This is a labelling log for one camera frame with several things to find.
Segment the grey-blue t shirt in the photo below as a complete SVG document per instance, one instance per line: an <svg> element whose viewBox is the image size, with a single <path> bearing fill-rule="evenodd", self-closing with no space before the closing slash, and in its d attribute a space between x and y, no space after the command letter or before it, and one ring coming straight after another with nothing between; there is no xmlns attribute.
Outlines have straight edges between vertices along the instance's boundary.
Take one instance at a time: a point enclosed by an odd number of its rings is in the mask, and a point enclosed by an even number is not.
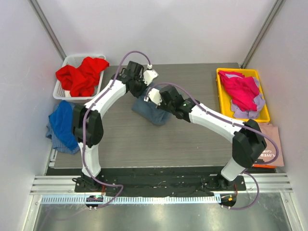
<svg viewBox="0 0 308 231"><path fill-rule="evenodd" d="M153 85L154 83L151 83L147 89L144 90L142 95L135 100L131 109L133 112L138 113L154 125L162 126L169 121L171 113L158 109L153 102L146 102L144 100L147 90Z"/></svg>

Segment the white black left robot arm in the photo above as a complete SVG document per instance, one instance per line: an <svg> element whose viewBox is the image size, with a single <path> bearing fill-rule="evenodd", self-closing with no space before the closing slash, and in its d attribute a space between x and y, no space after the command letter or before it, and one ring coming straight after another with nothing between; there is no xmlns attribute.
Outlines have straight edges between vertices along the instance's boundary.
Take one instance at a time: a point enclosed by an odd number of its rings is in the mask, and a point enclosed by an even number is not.
<svg viewBox="0 0 308 231"><path fill-rule="evenodd" d="M102 188L99 178L99 143L103 138L102 118L108 109L127 92L140 97L150 86L158 73L147 65L130 61L127 67L117 69L106 87L91 101L77 105L73 109L72 133L78 142L82 158L81 177L75 179L77 184L84 184L90 191Z"/></svg>

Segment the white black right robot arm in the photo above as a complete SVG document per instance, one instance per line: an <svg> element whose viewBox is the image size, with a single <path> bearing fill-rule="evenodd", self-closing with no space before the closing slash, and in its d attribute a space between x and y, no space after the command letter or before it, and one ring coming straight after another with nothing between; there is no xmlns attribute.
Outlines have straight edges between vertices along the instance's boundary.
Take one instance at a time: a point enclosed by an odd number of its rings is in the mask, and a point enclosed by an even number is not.
<svg viewBox="0 0 308 231"><path fill-rule="evenodd" d="M208 128L232 144L231 158L217 178L218 186L223 190L230 189L237 176L252 167L267 147L256 121L232 119L207 108L191 96L184 99L174 86L153 89L148 97L159 109L178 119Z"/></svg>

